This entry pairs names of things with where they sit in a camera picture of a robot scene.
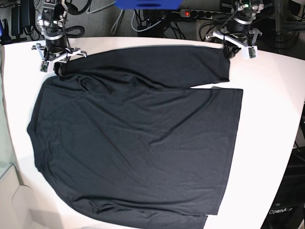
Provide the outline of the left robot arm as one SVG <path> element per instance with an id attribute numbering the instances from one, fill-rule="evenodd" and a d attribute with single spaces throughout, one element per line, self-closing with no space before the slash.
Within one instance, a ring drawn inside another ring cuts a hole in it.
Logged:
<path id="1" fill-rule="evenodd" d="M 219 39 L 226 59 L 241 52 L 244 59 L 258 57 L 256 41 L 262 32 L 253 28 L 256 15 L 264 9 L 262 0 L 233 0 L 231 15 L 223 16 L 219 29 L 208 32 L 207 40 Z"/>

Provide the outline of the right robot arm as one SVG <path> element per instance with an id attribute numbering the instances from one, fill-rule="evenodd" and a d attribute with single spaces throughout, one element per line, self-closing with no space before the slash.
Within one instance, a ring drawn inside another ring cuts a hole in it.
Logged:
<path id="1" fill-rule="evenodd" d="M 44 37 L 45 45 L 37 43 L 32 50 L 38 51 L 41 57 L 40 71 L 43 73 L 56 73 L 59 77 L 65 75 L 67 64 L 71 57 L 86 57 L 87 52 L 70 45 L 70 38 L 80 38 L 85 33 L 82 26 L 66 27 L 68 14 L 79 15 L 84 13 L 91 1 L 89 0 L 83 10 L 78 10 L 71 1 L 45 0 L 38 16 L 38 26 Z"/>

